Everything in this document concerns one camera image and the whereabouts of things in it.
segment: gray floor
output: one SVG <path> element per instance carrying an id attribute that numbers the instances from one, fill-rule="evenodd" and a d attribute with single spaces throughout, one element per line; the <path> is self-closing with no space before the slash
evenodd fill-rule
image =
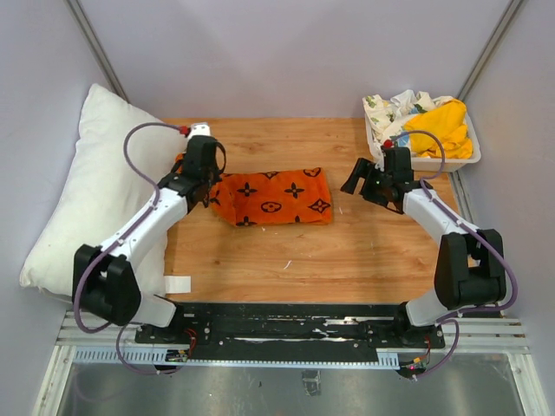
<path id="1" fill-rule="evenodd" d="M 503 354 L 456 355 L 418 382 L 385 370 L 323 370 L 309 396 L 303 370 L 187 367 L 172 376 L 139 376 L 119 365 L 74 368 L 58 413 L 66 415 L 312 416 L 523 415 Z M 75 383 L 83 396 L 77 399 Z M 96 401 L 117 393 L 111 400 Z"/>

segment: folded orange towel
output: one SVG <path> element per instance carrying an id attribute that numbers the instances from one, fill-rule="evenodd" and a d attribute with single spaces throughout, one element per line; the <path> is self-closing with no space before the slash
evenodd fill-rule
<path id="1" fill-rule="evenodd" d="M 331 222 L 330 189 L 320 167 L 224 174 L 212 187 L 210 202 L 236 226 Z"/>

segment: wood surface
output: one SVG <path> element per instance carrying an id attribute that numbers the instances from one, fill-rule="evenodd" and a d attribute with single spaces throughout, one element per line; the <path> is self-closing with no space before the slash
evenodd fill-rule
<path id="1" fill-rule="evenodd" d="M 364 120 L 205 121 L 225 146 L 229 173 L 321 166 L 334 221 L 236 228 L 199 205 L 168 232 L 166 274 L 192 277 L 192 293 L 173 299 L 382 303 L 433 287 L 438 247 L 432 238 L 407 216 L 339 192 L 356 159 L 370 158 Z M 446 174 L 432 186 L 456 209 Z"/>

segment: pile of clothes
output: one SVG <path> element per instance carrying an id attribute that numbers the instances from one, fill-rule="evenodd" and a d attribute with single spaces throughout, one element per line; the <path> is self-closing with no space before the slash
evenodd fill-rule
<path id="1" fill-rule="evenodd" d="M 426 130 L 443 144 L 448 159 L 469 159 L 473 153 L 465 123 L 467 106 L 450 96 L 431 99 L 426 92 L 411 89 L 386 101 L 380 95 L 366 97 L 366 113 L 374 138 L 380 144 L 401 132 Z M 415 157 L 440 158 L 441 152 L 426 134 L 410 134 L 400 138 L 398 146 L 409 147 Z"/>

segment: white tape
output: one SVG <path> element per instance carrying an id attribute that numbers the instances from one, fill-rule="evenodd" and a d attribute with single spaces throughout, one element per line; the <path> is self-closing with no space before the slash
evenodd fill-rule
<path id="1" fill-rule="evenodd" d="M 167 294 L 191 292 L 190 276 L 164 276 L 164 280 Z"/>

